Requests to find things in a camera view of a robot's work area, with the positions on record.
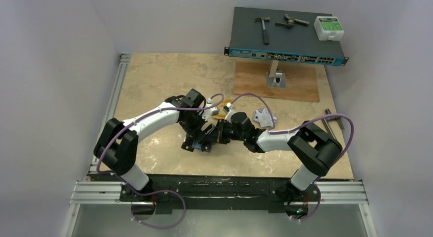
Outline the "blue leather card holder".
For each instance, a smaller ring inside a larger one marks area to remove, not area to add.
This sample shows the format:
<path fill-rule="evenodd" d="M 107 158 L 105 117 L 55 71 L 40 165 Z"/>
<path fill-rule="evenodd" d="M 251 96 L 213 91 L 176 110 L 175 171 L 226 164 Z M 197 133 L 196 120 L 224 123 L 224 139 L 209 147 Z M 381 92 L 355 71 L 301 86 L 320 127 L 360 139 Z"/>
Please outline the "blue leather card holder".
<path fill-rule="evenodd" d="M 200 145 L 197 141 L 194 141 L 194 145 L 193 145 L 195 150 L 200 150 Z"/>

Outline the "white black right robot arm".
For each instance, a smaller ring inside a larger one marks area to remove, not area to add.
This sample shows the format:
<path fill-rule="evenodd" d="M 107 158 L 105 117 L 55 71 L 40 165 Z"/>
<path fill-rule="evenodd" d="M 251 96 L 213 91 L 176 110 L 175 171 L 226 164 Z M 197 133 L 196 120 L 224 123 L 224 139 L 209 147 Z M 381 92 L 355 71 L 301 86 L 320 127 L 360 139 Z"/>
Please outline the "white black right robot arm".
<path fill-rule="evenodd" d="M 241 141 L 252 153 L 294 152 L 302 163 L 286 187 L 288 196 L 294 200 L 304 196 L 314 181 L 325 176 L 343 151 L 336 139 L 314 123 L 304 122 L 292 130 L 271 132 L 256 128 L 244 112 L 236 112 L 230 121 L 219 121 L 215 132 L 216 143 Z"/>

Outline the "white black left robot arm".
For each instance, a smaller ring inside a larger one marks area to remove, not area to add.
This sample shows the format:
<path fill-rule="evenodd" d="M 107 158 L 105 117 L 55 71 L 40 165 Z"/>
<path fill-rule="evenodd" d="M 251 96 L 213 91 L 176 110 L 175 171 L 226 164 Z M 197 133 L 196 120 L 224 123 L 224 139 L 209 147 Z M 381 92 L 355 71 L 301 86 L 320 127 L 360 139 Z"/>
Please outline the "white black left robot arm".
<path fill-rule="evenodd" d="M 138 145 L 160 129 L 180 124 L 187 134 L 202 130 L 208 119 L 219 111 L 218 103 L 191 89 L 186 95 L 165 99 L 156 108 L 120 121 L 112 118 L 104 125 L 93 150 L 98 164 L 105 164 L 112 173 L 132 186 L 132 194 L 140 201 L 149 199 L 151 180 L 136 163 Z"/>

